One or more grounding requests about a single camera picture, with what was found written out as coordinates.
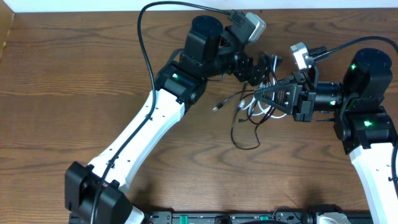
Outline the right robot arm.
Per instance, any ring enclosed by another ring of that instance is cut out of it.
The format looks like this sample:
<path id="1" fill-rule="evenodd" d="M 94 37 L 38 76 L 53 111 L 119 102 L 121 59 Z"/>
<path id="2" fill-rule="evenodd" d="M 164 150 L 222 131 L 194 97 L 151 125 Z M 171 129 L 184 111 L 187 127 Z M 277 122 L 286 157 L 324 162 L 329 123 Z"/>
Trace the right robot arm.
<path id="1" fill-rule="evenodd" d="M 356 169 L 374 223 L 397 223 L 397 131 L 381 105 L 392 81 L 388 54 L 364 48 L 342 82 L 321 82 L 313 59 L 275 85 L 256 90 L 257 101 L 310 122 L 333 112 L 333 129 Z"/>

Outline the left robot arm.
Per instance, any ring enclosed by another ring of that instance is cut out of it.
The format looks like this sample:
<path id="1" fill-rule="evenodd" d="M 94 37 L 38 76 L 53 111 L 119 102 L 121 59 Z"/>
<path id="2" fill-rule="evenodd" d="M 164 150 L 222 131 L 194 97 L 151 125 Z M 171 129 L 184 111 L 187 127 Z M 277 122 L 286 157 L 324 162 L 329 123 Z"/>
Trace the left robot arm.
<path id="1" fill-rule="evenodd" d="M 84 223 L 142 223 L 144 213 L 127 198 L 142 163 L 163 135 L 187 113 L 211 77 L 233 74 L 256 86 L 264 81 L 266 60 L 253 63 L 245 46 L 266 23 L 253 13 L 229 17 L 224 26 L 197 16 L 185 46 L 176 50 L 152 79 L 152 91 L 122 133 L 87 165 L 74 162 L 65 173 L 65 206 Z"/>

